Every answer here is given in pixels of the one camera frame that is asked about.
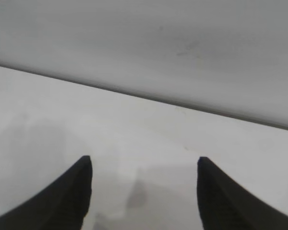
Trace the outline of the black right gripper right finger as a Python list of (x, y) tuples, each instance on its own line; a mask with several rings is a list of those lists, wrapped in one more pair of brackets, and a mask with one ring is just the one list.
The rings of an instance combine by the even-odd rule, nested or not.
[(197, 162), (197, 203), (205, 230), (288, 230), (288, 216), (255, 197), (208, 157)]

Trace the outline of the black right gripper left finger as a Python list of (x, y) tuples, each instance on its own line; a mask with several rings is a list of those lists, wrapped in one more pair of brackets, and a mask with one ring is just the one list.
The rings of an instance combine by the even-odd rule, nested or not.
[(0, 216), (0, 230), (80, 230), (92, 194), (90, 156), (82, 156), (45, 189)]

